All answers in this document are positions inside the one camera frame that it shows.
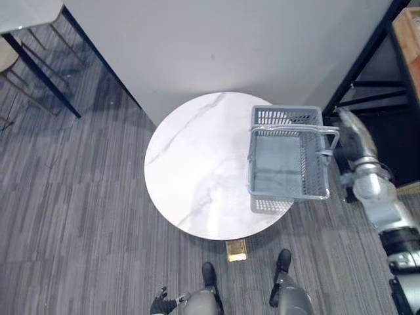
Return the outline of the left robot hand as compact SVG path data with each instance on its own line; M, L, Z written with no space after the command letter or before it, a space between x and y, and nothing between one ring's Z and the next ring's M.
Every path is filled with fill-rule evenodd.
M184 293L181 296L168 299L167 298L167 287L163 286L155 296L150 306L150 314L170 314L176 307L186 302L189 298L188 293Z

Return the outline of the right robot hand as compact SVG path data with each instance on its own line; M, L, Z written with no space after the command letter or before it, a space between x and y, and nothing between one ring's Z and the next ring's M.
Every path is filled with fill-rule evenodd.
M351 111L338 109L341 119L341 147L335 153L339 158L347 160L350 169L355 171L363 164L378 164L377 147L368 128Z

